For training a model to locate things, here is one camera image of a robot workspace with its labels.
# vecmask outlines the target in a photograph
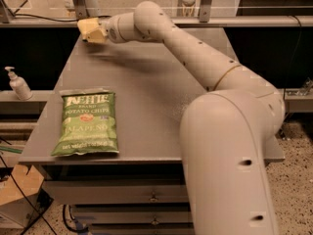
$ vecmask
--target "green chip bag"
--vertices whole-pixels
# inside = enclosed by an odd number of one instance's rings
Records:
[[[66,90],[62,136],[51,156],[117,150],[114,93],[103,89]]]

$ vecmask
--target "cardboard box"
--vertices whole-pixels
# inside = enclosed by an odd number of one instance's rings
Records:
[[[16,164],[12,174],[18,185],[35,206],[39,190],[43,183],[43,176],[32,166]],[[27,227],[29,219],[34,212],[33,207],[24,198],[12,177],[4,182],[0,189],[0,228],[20,228]]]

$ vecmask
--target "white robotic arm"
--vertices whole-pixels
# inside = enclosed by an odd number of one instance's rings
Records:
[[[105,22],[112,42],[162,42],[210,92],[182,117],[180,142],[197,235],[278,235],[264,153],[284,101],[265,79],[178,28],[153,2]]]

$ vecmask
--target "pump bottle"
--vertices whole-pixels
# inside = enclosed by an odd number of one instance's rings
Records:
[[[8,72],[8,76],[10,77],[10,86],[16,92],[17,96],[25,101],[31,98],[32,92],[29,89],[25,80],[17,76],[13,71],[14,67],[5,67],[5,70]]]

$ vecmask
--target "bottle cap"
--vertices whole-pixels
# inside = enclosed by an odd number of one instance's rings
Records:
[[[8,72],[8,76],[10,77],[10,79],[15,79],[18,76],[11,70],[13,70],[14,67],[5,67],[5,70]]]

